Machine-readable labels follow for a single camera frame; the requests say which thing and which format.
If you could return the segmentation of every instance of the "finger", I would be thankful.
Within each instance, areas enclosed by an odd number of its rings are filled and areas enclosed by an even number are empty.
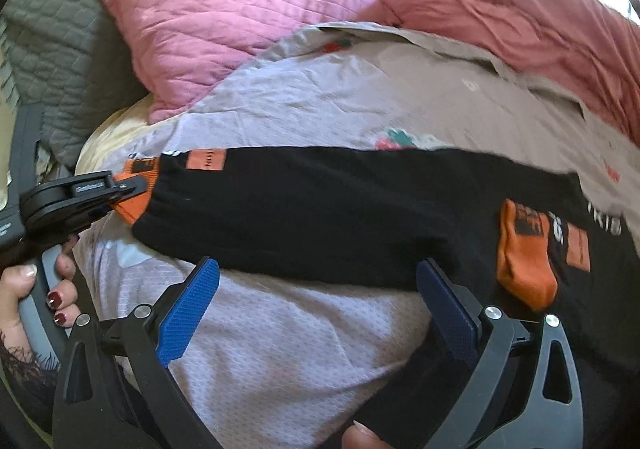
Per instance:
[[[0,278],[0,331],[4,345],[11,350],[31,352],[29,339],[20,323],[18,301],[27,297],[35,283],[36,267],[10,267]]]
[[[53,287],[47,295],[47,305],[52,310],[66,308],[78,300],[78,289],[71,281],[64,280]]]
[[[80,236],[78,236],[77,234],[69,236],[69,241],[62,245],[62,253],[69,254],[71,252],[71,249],[75,247],[79,239]]]
[[[56,258],[56,273],[64,279],[72,280],[76,275],[74,260],[66,254],[60,254]]]
[[[392,449],[368,427],[353,422],[353,425],[342,435],[342,449]]]
[[[67,306],[66,308],[62,308],[62,310],[58,310],[53,319],[53,322],[57,324],[57,326],[63,328],[71,328],[78,319],[80,315],[80,308],[78,306],[72,304]]]

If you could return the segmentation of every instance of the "metal rivet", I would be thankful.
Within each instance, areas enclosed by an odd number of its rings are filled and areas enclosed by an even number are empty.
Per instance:
[[[151,315],[151,307],[146,304],[140,305],[133,312],[133,315],[135,315],[138,319],[144,319],[145,317],[149,317],[149,315]]]
[[[560,320],[553,314],[547,315],[545,317],[545,321],[552,328],[555,328],[556,326],[558,326],[558,324],[560,324]]]
[[[484,315],[486,315],[490,319],[499,319],[500,317],[502,317],[502,311],[500,310],[500,308],[497,308],[495,306],[488,306],[486,310],[484,310]]]
[[[91,317],[89,317],[89,314],[82,314],[78,316],[78,319],[76,319],[76,324],[78,326],[87,326],[87,324],[89,324],[89,321],[91,321]]]

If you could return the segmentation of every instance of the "sock label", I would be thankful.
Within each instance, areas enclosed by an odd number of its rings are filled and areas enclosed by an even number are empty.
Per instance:
[[[571,223],[567,223],[569,240],[566,249],[566,263],[576,269],[591,272],[589,257],[589,237],[587,232]]]
[[[524,205],[516,204],[514,228],[521,236],[543,236],[540,214]]]
[[[189,152],[187,169],[222,171],[225,168],[226,149],[194,149]]]

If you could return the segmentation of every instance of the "pink blanket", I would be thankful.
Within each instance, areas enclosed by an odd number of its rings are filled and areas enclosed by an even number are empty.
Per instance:
[[[378,0],[358,16],[485,48],[640,145],[640,28],[597,0]]]
[[[103,0],[155,95],[150,123],[180,113],[258,52],[309,24],[353,20],[374,0]]]

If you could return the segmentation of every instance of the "pink pillow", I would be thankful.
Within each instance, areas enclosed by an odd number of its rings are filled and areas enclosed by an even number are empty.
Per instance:
[[[238,66],[306,25],[375,0],[103,0],[155,95],[149,122],[185,111]]]

